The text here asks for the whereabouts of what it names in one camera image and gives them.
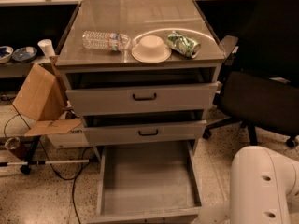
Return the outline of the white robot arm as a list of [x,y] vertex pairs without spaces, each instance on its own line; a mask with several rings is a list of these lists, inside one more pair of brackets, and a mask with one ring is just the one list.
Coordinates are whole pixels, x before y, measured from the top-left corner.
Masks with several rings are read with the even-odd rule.
[[298,210],[299,161],[265,147],[244,147],[232,162],[230,200],[199,209],[192,224],[291,224]]

